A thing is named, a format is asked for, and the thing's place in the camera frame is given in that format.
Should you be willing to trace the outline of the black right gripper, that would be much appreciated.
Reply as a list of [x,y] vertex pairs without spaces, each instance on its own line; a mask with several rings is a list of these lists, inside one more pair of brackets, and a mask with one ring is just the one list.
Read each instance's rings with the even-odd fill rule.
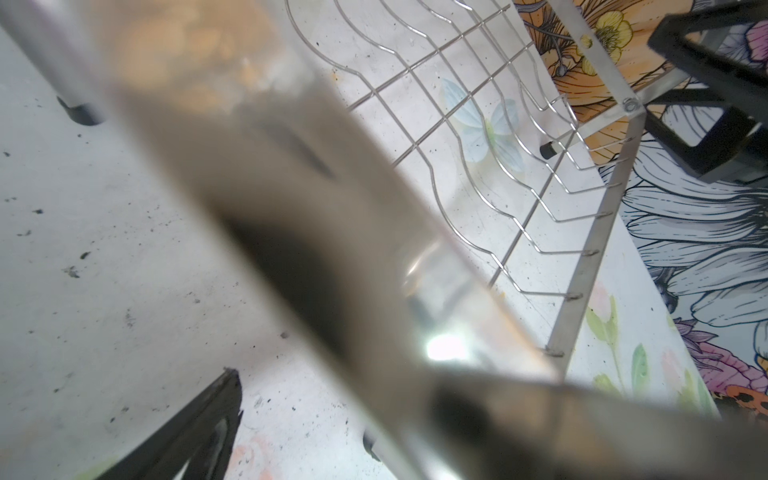
[[704,84],[673,89],[652,102],[667,106],[720,108],[723,114],[695,145],[649,115],[645,128],[689,175],[706,183],[767,182],[767,73],[726,58],[714,47],[689,39],[694,32],[767,21],[763,1],[737,1],[664,17],[648,46]]

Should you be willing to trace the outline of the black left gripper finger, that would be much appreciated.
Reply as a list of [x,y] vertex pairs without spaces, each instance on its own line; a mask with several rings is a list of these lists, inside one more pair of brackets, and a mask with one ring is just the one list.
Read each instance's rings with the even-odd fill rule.
[[242,384],[226,368],[208,387],[101,479],[222,479],[243,412]]

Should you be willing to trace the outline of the chrome wire dish rack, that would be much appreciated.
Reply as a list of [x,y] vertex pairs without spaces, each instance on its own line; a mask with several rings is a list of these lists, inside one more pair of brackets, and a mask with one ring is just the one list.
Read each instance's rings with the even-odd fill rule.
[[5,1],[1,475],[101,479],[226,368],[222,479],[763,479],[676,294],[644,93],[572,1]]

